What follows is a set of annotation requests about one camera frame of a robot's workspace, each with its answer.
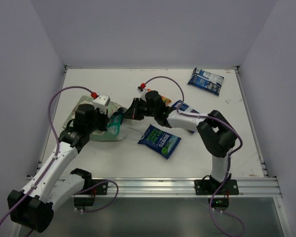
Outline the green printed paper bag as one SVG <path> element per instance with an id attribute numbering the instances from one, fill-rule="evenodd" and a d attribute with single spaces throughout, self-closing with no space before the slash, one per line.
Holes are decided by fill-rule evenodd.
<path id="1" fill-rule="evenodd" d="M 108 116 L 109 118 L 114 113 L 123 113 L 125 110 L 120 104 L 116 102 L 110 102 L 108 105 Z M 133 127 L 132 121 L 128 119 L 122 119 L 122 127 L 123 127 L 123 139 L 129 139 L 132 141 L 136 141 L 142 137 L 141 132 Z M 94 131 L 90 135 L 91 141 L 100 141 L 100 142 L 112 142 L 112 141 L 119 141 L 119 140 L 112 140 L 106 132 Z"/>

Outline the green mint sweets packet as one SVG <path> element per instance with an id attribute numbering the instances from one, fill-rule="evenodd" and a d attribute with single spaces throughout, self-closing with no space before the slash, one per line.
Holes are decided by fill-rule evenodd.
<path id="1" fill-rule="evenodd" d="M 110 117 L 110 121 L 107 124 L 106 134 L 113 140 L 121 140 L 124 138 L 122 127 L 122 113 L 114 113 Z"/>

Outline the orange snack packet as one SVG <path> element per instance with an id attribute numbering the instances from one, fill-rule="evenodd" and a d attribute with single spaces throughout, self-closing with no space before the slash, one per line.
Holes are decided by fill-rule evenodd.
<path id="1" fill-rule="evenodd" d="M 164 107 L 172 102 L 171 99 L 160 95 L 156 90 L 149 90 L 146 94 L 146 101 L 155 107 Z"/>

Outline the dark blue white snack packet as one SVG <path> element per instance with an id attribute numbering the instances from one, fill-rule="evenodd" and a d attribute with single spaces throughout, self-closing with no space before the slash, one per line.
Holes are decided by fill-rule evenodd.
<path id="1" fill-rule="evenodd" d="M 196 131 L 197 123 L 192 120 L 198 119 L 198 116 L 192 116 L 191 114 L 199 114 L 193 107 L 182 100 L 178 100 L 171 106 L 172 112 L 168 115 L 167 121 L 172 128 L 184 128 L 189 131 L 190 134 L 194 134 Z"/>

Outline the blue green crisps packet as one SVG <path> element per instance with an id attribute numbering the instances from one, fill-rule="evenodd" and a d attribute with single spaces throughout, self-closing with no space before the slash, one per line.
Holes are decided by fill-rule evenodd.
<path id="1" fill-rule="evenodd" d="M 165 132 L 150 124 L 137 144 L 145 145 L 165 159 L 169 159 L 180 141 L 181 137 Z"/>

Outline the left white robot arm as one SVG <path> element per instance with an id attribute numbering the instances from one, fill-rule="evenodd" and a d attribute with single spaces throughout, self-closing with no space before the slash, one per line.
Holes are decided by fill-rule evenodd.
<path id="1" fill-rule="evenodd" d="M 38 233 L 50 225 L 55 211 L 72 195 L 92 191 L 90 172 L 76 168 L 59 185 L 61 174 L 89 142 L 96 130 L 105 131 L 109 122 L 104 105 L 80 104 L 67 127 L 56 137 L 56 147 L 39 172 L 20 190 L 8 195 L 12 222 Z"/>

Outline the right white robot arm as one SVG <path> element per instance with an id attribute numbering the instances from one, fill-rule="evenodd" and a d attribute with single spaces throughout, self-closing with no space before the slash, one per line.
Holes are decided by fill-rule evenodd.
<path id="1" fill-rule="evenodd" d="M 235 184 L 231 179 L 231 155 L 238 149 L 235 142 L 240 137 L 225 117 L 217 110 L 209 114 L 192 113 L 180 110 L 179 107 L 165 105 L 157 91 L 147 91 L 140 98 L 134 98 L 131 106 L 125 111 L 124 119 L 143 120 L 152 117 L 163 127 L 182 128 L 198 132 L 205 148 L 212 155 L 212 171 L 208 180 L 196 180 L 198 195 L 223 195 Z"/>

